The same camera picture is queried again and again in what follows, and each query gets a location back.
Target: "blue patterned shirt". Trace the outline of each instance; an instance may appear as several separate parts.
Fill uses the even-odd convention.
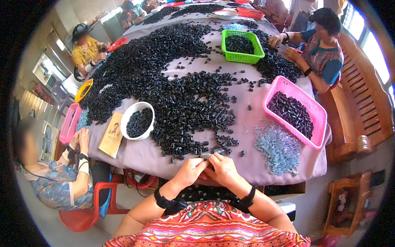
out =
[[[72,182],[77,179],[77,165],[58,164],[55,160],[40,162],[40,164],[47,168],[32,172],[32,174],[25,171],[25,177],[32,184],[36,197],[44,205],[61,211],[93,208],[93,180],[91,174],[89,174],[88,179],[88,193],[74,199]]]

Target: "book cover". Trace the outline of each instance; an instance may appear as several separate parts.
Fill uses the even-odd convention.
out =
[[[122,115],[119,112],[113,113],[99,144],[99,149],[113,158],[117,156],[118,148],[123,137],[120,128]]]

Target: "yellow plate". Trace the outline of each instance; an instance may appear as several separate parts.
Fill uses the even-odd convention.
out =
[[[89,80],[87,80],[84,84],[82,84],[82,86],[79,88],[79,90],[78,90],[78,92],[77,92],[77,95],[75,96],[74,103],[80,102],[80,101],[85,97],[85,95],[89,92],[89,90],[90,90],[90,88],[92,87],[92,85],[93,85],[93,79],[89,79]],[[85,92],[84,95],[81,95],[82,92],[83,92],[83,91],[85,90],[85,88],[87,88],[87,87],[88,87],[88,90]]]

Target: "floor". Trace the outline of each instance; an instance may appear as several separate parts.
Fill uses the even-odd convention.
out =
[[[326,175],[307,181],[306,194],[282,201],[296,204],[297,213],[293,222],[296,230],[302,235],[311,237],[312,240],[319,238],[329,203],[328,183],[357,172],[364,172],[367,169],[372,169],[373,172],[382,169],[389,171],[392,166],[393,143],[394,138],[391,137],[379,145],[377,151],[370,156],[357,158],[338,165],[329,165]],[[386,181],[388,179],[389,172],[386,173]],[[56,210],[45,207],[33,195],[30,183],[21,174],[18,175],[18,181],[23,198],[36,225],[51,246],[101,246],[111,238],[111,234],[115,232],[123,218],[123,215],[108,215],[105,219],[99,219],[96,225],[86,232],[71,232],[62,225]],[[371,208],[379,206],[385,187],[386,185],[383,184],[374,188]],[[141,191],[141,193],[148,195],[152,192]],[[124,185],[118,186],[117,203],[120,208],[130,209],[143,199],[135,189],[130,189]],[[341,237],[338,247],[356,245],[364,232],[364,229],[360,229],[349,239]]]

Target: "green plastic basket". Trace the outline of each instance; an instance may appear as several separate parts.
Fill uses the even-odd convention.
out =
[[[234,31],[234,30],[223,30],[221,34],[222,34],[221,49],[225,53],[226,60],[231,62],[245,62],[247,64],[256,64],[259,61],[259,59],[265,56],[261,43],[259,42],[259,39],[255,34],[251,32]],[[252,42],[252,45],[254,46],[254,54],[227,51],[225,39],[228,36],[233,36],[233,35],[247,37]]]

